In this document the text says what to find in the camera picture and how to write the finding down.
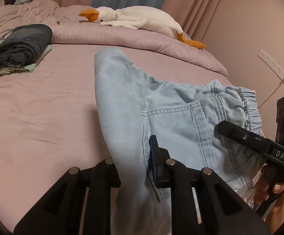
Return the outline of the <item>person's right hand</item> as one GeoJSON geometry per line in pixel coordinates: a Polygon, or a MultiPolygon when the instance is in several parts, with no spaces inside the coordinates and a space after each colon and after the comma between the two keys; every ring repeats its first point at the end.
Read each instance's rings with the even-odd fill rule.
{"type": "MultiPolygon", "coordinates": [[[[261,169],[261,175],[257,183],[255,184],[254,203],[260,204],[263,201],[267,201],[269,198],[269,190],[271,189],[275,195],[279,195],[284,190],[284,181],[277,182],[273,186],[268,183],[265,177],[267,165],[261,169]]],[[[271,209],[266,217],[265,223],[270,227],[272,233],[284,222],[284,193],[276,200],[274,207],[271,209]]]]}

